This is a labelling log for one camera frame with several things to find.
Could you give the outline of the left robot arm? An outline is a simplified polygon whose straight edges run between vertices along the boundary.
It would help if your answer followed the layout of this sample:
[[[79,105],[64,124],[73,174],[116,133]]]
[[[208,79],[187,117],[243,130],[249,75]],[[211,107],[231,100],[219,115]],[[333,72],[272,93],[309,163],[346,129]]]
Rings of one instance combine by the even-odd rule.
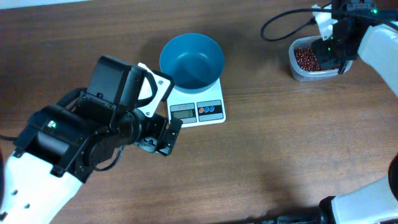
[[[126,146],[171,154],[181,120],[156,113],[171,76],[104,55],[90,84],[35,112],[2,170],[1,222],[49,223],[101,163]]]

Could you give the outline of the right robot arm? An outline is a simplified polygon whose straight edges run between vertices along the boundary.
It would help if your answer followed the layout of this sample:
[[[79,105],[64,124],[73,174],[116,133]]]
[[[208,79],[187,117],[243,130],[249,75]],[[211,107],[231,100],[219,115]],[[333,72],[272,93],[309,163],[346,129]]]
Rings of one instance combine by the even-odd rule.
[[[397,10],[390,1],[351,1],[312,6],[320,40],[315,52],[325,67],[350,67],[337,79],[343,91],[332,117],[340,132],[332,184],[320,202],[329,223],[397,220]]]

